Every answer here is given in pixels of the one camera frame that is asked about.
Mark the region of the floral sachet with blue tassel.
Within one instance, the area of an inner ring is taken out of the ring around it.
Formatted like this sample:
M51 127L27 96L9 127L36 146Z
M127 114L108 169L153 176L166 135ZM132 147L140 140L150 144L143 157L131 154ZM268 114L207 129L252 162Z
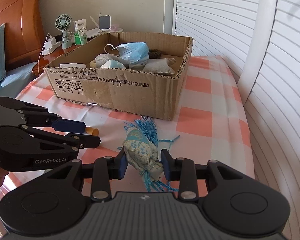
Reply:
M166 142L173 144L173 140L158 139L157 127L152 118L143 116L133 122L126 122L126 138L122 143L129 165L133 166L143 180L148 192L177 192L169 182L163 183L161 175L164 172L159 160L158 144Z

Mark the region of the white tissue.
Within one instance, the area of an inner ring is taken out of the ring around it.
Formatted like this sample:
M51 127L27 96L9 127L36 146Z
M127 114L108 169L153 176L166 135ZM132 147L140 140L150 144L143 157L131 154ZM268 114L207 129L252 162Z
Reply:
M82 63L61 63L60 68L86 68L85 64Z

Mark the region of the grey pouch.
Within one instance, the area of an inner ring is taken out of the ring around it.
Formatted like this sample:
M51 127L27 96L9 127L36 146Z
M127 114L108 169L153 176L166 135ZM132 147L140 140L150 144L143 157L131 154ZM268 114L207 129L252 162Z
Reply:
M112 54L100 54L97 55L97 57L95 57L90 63L89 63L89 67L90 68L100 68L103 64L105 64L107 61L110 60L115 60L115 61L120 61L121 59L116 56L116 55L112 55Z
M171 76L175 75L175 71L171 68L175 63L174 58L149 59L145 64L131 64L129 69Z

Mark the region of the blue round plush toy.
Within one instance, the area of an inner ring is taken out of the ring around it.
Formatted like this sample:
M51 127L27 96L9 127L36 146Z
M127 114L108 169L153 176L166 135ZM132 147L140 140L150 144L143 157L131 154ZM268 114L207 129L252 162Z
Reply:
M125 65L119 61L109 60L104 63L100 68L117 68L117 69L125 69Z

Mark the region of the blue surgical mask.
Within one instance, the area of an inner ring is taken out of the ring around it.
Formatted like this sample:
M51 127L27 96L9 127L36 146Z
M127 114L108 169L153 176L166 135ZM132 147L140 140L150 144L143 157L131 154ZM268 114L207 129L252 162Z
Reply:
M128 61L130 65L146 64L149 60L149 47L145 42L122 43L116 47L112 44L106 44L104 46L104 51L106 53L107 47L110 47L111 51L117 50L119 52L119 57Z

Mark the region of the brown hair scrunchie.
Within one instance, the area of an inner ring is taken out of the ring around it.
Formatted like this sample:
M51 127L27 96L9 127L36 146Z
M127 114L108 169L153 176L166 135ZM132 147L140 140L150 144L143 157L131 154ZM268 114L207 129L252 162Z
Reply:
M158 59L161 58L161 51L158 49L150 49L148 55L150 59Z

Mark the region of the small orange tube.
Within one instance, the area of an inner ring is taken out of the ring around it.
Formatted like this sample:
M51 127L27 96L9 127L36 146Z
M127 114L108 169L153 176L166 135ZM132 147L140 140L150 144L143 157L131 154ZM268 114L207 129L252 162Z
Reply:
M93 128L93 127L86 127L85 131L93 136L98 136L99 135L99 130L98 128Z

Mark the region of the grey blue bedding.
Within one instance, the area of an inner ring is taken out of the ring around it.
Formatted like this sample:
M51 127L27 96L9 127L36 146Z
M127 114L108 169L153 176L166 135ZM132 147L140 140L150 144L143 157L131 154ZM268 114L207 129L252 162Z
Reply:
M15 98L32 80L36 74L32 72L37 62L31 62L21 67L9 70L1 82L0 97Z

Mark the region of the pink checkered tablecloth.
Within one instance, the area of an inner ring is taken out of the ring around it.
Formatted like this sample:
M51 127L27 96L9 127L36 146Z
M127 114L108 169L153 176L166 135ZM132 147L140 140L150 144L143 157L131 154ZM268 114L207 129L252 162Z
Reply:
M84 122L98 129L101 144L79 152L85 164L105 156L116 156L125 140L125 126L137 115L83 106L58 99L41 75L29 83L17 99L40 105L63 118ZM240 95L229 67L220 57L192 57L173 120L155 120L158 148L177 157L205 164L215 159L254 176L250 132Z

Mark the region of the wooden nightstand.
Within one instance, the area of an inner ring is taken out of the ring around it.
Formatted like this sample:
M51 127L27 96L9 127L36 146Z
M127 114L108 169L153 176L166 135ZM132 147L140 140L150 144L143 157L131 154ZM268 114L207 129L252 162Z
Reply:
M44 38L44 43L47 41L47 39L50 36L51 35L49 33L46 35L46 37ZM36 52L39 52L38 60L37 60L36 66L34 66L33 69L32 69L32 73L35 75L35 77L38 77L40 74L42 74L44 67L46 65L48 65L50 62L54 61L55 59L57 59L61 55L69 53L69 52L71 52L71 51L73 51L73 50L80 47L80 46L76 46L76 45L73 44L68 49L62 49L62 46L60 46L53 53L51 53L49 55L46 55L46 56L43 56L42 55L42 50L43 50L43 47L44 47L44 43L42 44L42 46L39 49L36 50Z

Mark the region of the white power strip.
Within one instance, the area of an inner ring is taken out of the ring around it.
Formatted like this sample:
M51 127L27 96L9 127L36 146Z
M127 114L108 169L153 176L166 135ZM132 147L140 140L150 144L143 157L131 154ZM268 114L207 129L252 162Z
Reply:
M48 39L44 44L42 55L46 56L53 53L61 45L61 41L56 41L55 37Z

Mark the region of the green bottle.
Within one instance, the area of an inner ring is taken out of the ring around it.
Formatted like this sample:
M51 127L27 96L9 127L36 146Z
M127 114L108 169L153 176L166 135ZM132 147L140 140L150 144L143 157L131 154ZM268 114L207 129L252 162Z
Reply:
M84 27L82 27L78 30L78 34L81 45L85 45L88 42L87 30Z

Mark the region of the green desk fan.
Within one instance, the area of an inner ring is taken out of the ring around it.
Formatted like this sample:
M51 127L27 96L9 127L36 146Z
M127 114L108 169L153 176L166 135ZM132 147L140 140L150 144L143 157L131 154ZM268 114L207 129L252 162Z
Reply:
M62 48L68 49L72 46L72 33L69 31L72 18L68 14L61 14L55 20L55 27L62 32Z

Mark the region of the white box with label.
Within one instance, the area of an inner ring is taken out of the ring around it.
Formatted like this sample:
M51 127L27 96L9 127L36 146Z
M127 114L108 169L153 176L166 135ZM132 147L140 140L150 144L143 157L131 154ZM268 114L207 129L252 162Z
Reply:
M75 29L76 29L76 31L79 31L81 29L86 30L87 29L86 19L76 20L75 21Z

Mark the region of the wooden headboard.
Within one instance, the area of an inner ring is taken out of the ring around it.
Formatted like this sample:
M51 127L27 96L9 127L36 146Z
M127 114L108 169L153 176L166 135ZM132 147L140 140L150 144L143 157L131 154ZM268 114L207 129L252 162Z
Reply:
M7 71L38 60L45 40L39 0L0 0Z

